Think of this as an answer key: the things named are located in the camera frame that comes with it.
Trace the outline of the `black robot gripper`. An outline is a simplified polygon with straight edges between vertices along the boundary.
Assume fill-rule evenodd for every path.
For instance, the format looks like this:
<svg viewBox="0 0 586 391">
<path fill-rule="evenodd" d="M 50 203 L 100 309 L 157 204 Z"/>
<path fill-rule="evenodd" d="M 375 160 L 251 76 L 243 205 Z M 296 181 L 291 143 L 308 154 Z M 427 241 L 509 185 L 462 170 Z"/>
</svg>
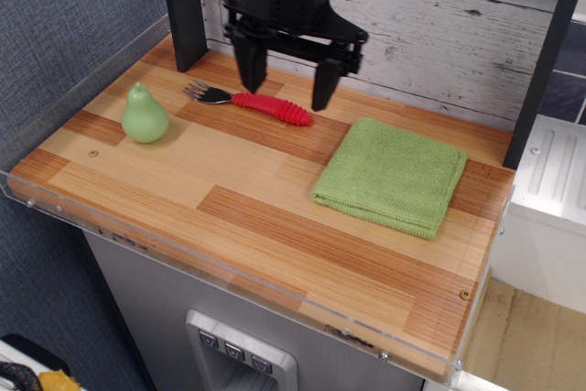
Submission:
<svg viewBox="0 0 586 391">
<path fill-rule="evenodd" d="M 234 49 L 241 83 L 251 93 L 266 79 L 269 50 L 319 63 L 312 110 L 325 110 L 342 75 L 361 64 L 365 30 L 333 11 L 330 0 L 223 0 L 225 36 Z"/>
</svg>

